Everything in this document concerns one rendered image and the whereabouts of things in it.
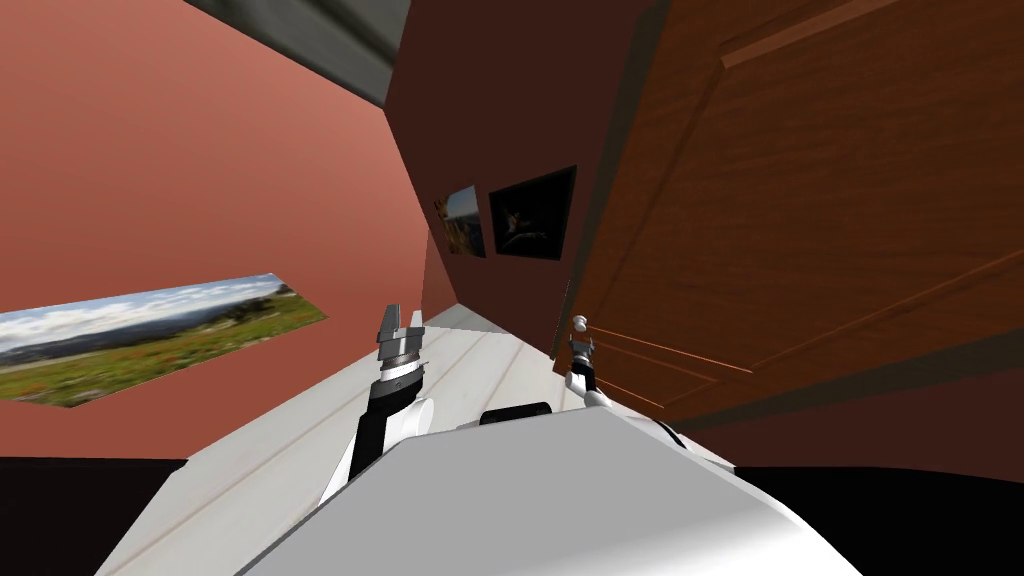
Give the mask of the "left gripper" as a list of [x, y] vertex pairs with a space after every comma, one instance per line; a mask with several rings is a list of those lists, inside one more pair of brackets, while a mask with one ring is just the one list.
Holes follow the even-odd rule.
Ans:
[[424, 334], [421, 311], [415, 311], [409, 326], [402, 328], [400, 305], [388, 305], [377, 336], [377, 360], [383, 365], [403, 365], [415, 361], [421, 351]]

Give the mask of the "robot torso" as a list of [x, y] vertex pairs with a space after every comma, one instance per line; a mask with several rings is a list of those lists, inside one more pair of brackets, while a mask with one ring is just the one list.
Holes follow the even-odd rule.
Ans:
[[725, 468], [606, 408], [406, 439], [237, 576], [860, 576]]

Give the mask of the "brown wooden door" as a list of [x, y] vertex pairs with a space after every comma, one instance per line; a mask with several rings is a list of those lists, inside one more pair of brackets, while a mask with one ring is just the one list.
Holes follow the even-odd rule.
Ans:
[[672, 0], [572, 312], [664, 421], [1024, 328], [1024, 0]]

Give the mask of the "small sky wall picture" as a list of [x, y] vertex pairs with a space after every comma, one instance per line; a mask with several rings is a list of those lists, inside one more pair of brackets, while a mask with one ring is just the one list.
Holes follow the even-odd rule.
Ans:
[[435, 200], [449, 251], [455, 255], [486, 256], [476, 190], [469, 186]]

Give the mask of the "dark black-framed wall picture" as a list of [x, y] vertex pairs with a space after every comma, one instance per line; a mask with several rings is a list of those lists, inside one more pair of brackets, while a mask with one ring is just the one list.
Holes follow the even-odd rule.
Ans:
[[559, 260], [577, 179], [569, 166], [489, 194], [499, 255]]

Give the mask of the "landscape meadow wall picture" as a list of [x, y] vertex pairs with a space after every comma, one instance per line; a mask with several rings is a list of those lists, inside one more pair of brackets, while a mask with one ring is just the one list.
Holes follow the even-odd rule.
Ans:
[[0, 313], [0, 400], [74, 408], [326, 318], [272, 274]]

